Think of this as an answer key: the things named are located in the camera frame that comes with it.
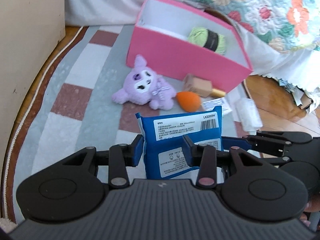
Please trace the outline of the person's right hand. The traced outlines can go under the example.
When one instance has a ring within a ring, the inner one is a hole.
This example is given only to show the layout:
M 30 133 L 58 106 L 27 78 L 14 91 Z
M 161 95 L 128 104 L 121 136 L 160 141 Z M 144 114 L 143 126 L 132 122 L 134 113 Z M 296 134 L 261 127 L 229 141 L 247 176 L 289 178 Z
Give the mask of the person's right hand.
M 300 221 L 312 231 L 319 231 L 319 193 L 310 197 Z

